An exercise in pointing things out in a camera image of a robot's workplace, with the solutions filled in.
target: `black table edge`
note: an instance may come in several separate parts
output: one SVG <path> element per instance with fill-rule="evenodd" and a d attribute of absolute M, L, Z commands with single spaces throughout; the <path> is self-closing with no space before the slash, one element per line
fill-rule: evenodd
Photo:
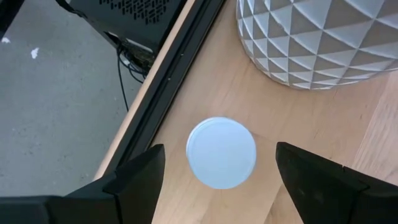
<path fill-rule="evenodd" d="M 149 148 L 225 0 L 196 0 L 129 123 L 105 174 Z"/>
<path fill-rule="evenodd" d="M 4 37 L 24 0 L 2 0 L 0 3 L 0 39 Z"/>

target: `concrete floor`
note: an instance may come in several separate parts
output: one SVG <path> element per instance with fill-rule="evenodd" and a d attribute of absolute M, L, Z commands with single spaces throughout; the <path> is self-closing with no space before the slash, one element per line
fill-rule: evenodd
<path fill-rule="evenodd" d="M 5 37 L 0 196 L 65 195 L 91 182 L 126 115 L 116 51 L 54 0 L 25 0 Z M 132 102 L 139 84 L 122 70 Z"/>

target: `wooden tabletop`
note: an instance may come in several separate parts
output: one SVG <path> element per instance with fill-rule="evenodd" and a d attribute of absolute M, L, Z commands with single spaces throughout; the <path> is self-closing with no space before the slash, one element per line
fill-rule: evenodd
<path fill-rule="evenodd" d="M 227 0 L 223 6 L 155 137 L 155 143 L 165 145 L 166 168 L 153 223 L 301 223 L 276 166 L 278 141 L 398 184 L 398 74 L 328 91 L 280 85 L 245 54 L 235 5 Z M 203 185 L 185 156 L 190 131 L 212 116 L 239 121 L 256 140 L 256 168 L 231 190 Z"/>

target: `triangular pattern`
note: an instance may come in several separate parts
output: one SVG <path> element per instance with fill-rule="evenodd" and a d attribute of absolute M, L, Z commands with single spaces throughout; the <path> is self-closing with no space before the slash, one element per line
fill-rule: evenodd
<path fill-rule="evenodd" d="M 398 0 L 237 0 L 256 67 L 294 88 L 326 90 L 398 70 Z"/>
<path fill-rule="evenodd" d="M 296 7 L 301 14 L 305 15 L 311 23 L 322 29 L 326 22 L 331 1 L 332 0 L 302 1 L 295 3 L 294 7 Z"/>

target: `round lid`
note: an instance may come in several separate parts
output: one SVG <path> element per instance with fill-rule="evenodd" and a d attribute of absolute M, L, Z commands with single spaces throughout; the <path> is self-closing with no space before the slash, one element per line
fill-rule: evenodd
<path fill-rule="evenodd" d="M 242 124 L 229 118 L 209 118 L 189 135 L 187 157 L 193 173 L 204 184 L 230 189 L 253 171 L 256 143 Z"/>

